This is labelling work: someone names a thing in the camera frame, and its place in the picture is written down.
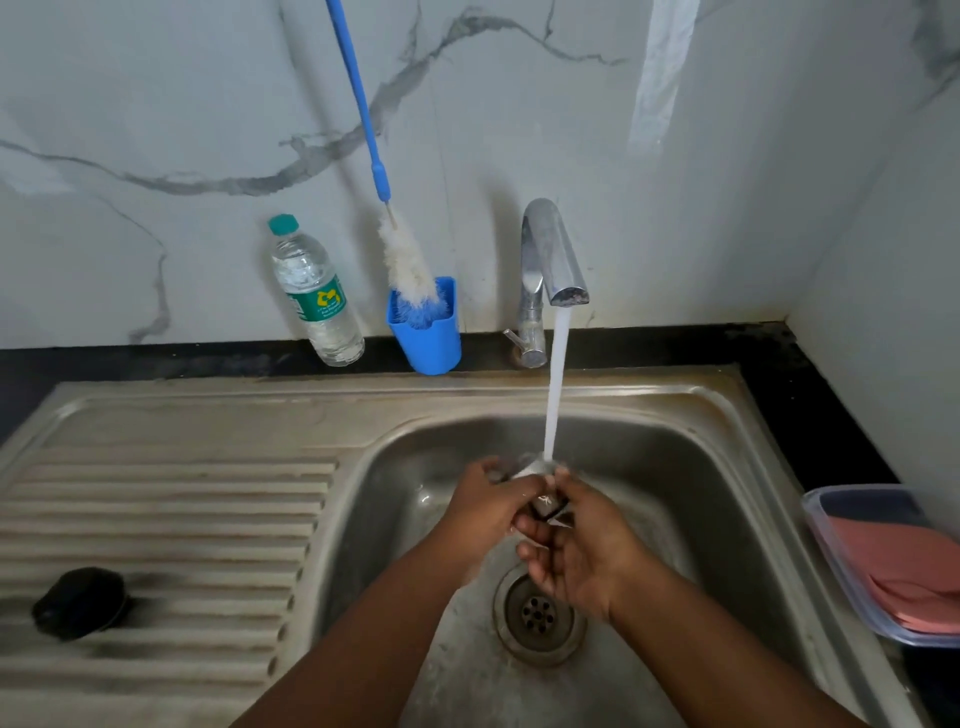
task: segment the hand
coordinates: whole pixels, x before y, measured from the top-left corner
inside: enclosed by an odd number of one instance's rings
[[[496,456],[467,465],[444,516],[429,538],[442,544],[441,552],[464,567],[464,584],[472,581],[491,548],[512,530],[514,516],[546,487],[540,475],[506,483],[491,483],[487,471],[500,462]]]
[[[527,563],[530,578],[545,594],[565,601],[584,614],[610,621],[611,604],[625,577],[656,562],[631,530],[613,501],[558,468],[546,477],[570,499],[573,528],[516,517],[516,529],[540,546],[522,542],[516,554]]]

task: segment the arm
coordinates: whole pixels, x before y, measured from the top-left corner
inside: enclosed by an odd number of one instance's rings
[[[491,485],[486,471],[496,462],[467,467],[433,531],[380,574],[234,728],[396,725],[453,593],[542,487],[536,476]]]
[[[864,728],[648,551],[606,496],[563,469],[551,485],[570,498],[575,525],[517,517],[524,535],[547,546],[517,546],[531,578],[608,621],[691,728]]]

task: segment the blue plastic holder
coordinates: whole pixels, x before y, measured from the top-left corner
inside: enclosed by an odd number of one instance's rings
[[[400,342],[407,361],[422,375],[445,375],[460,362],[460,330],[457,328],[457,281],[437,278],[437,288],[450,308],[450,315],[437,319],[430,328],[412,328],[396,320],[396,291],[387,301],[387,326]]]

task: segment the bottle label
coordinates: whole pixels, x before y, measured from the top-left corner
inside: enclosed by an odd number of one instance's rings
[[[347,305],[347,296],[340,287],[340,279],[334,276],[330,283],[309,293],[288,293],[297,315],[304,321],[332,319]]]

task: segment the drain strainer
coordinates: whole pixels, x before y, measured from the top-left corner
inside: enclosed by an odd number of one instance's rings
[[[587,630],[583,616],[540,591],[525,564],[500,580],[493,623],[511,654],[537,667],[559,665],[580,646]]]

